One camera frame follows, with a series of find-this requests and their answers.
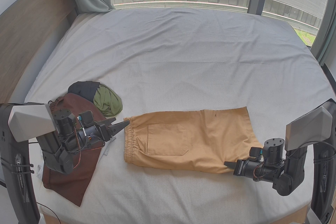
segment green clothing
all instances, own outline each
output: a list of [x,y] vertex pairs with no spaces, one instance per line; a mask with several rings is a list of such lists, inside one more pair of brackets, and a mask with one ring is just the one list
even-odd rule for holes
[[96,91],[93,103],[106,117],[115,116],[123,110],[118,94],[102,83]]

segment wooden headboard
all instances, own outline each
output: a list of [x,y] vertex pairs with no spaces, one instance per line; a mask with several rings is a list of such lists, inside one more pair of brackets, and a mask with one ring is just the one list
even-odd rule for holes
[[9,101],[35,53],[75,7],[74,0],[17,0],[0,15],[0,103]]

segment white bed sheet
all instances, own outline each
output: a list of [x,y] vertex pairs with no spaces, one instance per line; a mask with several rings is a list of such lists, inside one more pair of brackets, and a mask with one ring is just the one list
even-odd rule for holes
[[[247,106],[261,143],[284,138],[286,124],[335,98],[288,23],[206,9],[139,8],[79,16],[26,101],[46,103],[85,80],[100,81],[119,94],[124,109],[117,121],[153,111]],[[304,182],[281,197],[271,183],[232,173],[127,164],[124,143],[120,132],[97,164],[80,208],[32,176],[37,201],[69,223],[270,223],[302,208],[312,195],[311,146]],[[31,162],[40,161],[39,152],[31,150]]]

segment grass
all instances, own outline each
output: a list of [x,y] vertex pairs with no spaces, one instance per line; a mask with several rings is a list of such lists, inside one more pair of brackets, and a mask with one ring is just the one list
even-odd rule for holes
[[314,40],[316,38],[316,36],[307,33],[305,31],[299,30],[299,29],[294,29],[297,33],[297,35],[301,38],[301,40],[307,45],[307,46],[311,46],[314,43]]

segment brown shorts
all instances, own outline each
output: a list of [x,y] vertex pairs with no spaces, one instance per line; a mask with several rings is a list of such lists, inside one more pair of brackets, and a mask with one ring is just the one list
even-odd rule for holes
[[246,159],[254,135],[246,107],[228,110],[167,111],[127,117],[127,163],[208,173],[232,171],[225,161]]

